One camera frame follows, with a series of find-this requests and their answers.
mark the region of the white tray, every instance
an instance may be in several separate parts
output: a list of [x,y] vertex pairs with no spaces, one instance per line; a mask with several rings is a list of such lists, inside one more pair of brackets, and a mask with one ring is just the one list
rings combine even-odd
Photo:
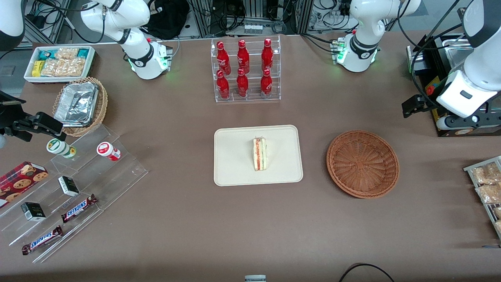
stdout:
[[[82,75],[80,75],[80,76],[65,76],[65,77],[45,77],[45,76],[33,77],[32,76],[33,66],[35,64],[35,61],[38,59],[40,51],[54,50],[54,49],[59,49],[60,47],[89,49],[89,53],[87,54],[87,57],[85,58],[85,65],[84,65],[84,69],[82,70]],[[33,50],[33,54],[31,56],[30,62],[29,62],[28,67],[26,68],[26,71],[25,71],[25,80],[27,82],[31,82],[31,83],[36,84],[36,83],[62,83],[62,82],[70,82],[70,81],[74,81],[77,79],[86,78],[87,75],[89,74],[90,69],[91,69],[92,60],[94,59],[94,53],[95,53],[94,48],[92,48],[91,46],[87,46],[87,45],[36,47]]]
[[[256,137],[267,142],[268,168],[254,171]],[[299,182],[303,165],[294,125],[222,128],[214,133],[214,182],[218,186]]]

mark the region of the wicker basket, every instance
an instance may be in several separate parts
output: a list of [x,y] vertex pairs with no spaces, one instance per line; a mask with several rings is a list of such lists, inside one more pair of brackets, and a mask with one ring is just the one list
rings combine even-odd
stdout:
[[390,192],[400,167],[391,146],[376,134],[353,130],[332,140],[327,150],[327,169],[346,193],[363,199]]
[[[91,125],[88,127],[63,127],[63,132],[74,136],[74,137],[80,137],[90,131],[93,127],[99,125],[100,123],[103,122],[104,116],[106,115],[106,107],[108,106],[108,94],[106,93],[106,89],[104,89],[103,85],[99,80],[93,78],[93,77],[86,77],[84,79],[79,79],[70,82],[69,84],[75,84],[75,83],[84,83],[84,82],[92,82],[95,83],[99,86],[99,92],[98,92],[98,98],[96,102],[96,109],[94,110],[94,120],[92,121]],[[58,108],[59,105],[59,99],[61,99],[61,94],[63,93],[63,90],[59,91],[59,95],[56,98],[56,103],[54,103],[54,106],[52,107],[52,115],[56,114],[56,109]]]

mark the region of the red button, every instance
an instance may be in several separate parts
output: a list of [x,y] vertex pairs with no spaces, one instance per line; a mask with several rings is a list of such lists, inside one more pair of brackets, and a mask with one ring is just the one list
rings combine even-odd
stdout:
[[434,90],[435,90],[435,86],[431,85],[430,87],[428,87],[426,89],[426,94],[428,94],[428,96],[430,96],[431,94],[433,94]]

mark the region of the brown table surface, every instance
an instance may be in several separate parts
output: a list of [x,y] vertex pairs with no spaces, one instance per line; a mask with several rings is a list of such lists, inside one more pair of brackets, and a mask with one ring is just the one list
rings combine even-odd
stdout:
[[[481,248],[498,243],[496,234],[462,171],[500,155],[501,139],[438,138],[429,113],[402,117],[400,104],[416,89],[401,33],[384,36],[363,73],[334,66],[300,36],[281,40],[282,100],[250,105],[214,102],[210,40],[183,41],[172,71],[151,81],[122,61],[120,46],[96,45],[92,74],[109,95],[104,123],[150,173],[44,263],[0,239],[0,280],[242,281],[262,273],[270,282],[337,281],[356,262],[396,281],[501,277],[501,250]],[[25,111],[52,112],[60,89],[26,83]],[[302,181],[214,184],[217,129],[280,124],[299,130]],[[383,198],[356,199],[329,177],[327,147],[352,129],[380,135],[398,155],[400,179]],[[49,139],[9,138],[0,174],[49,161]],[[379,280],[368,268],[345,279]]]

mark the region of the red cookie box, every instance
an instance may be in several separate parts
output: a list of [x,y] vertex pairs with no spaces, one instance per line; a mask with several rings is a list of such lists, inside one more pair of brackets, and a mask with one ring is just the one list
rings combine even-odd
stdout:
[[23,162],[0,177],[0,208],[12,202],[17,196],[33,187],[49,174],[44,167]]

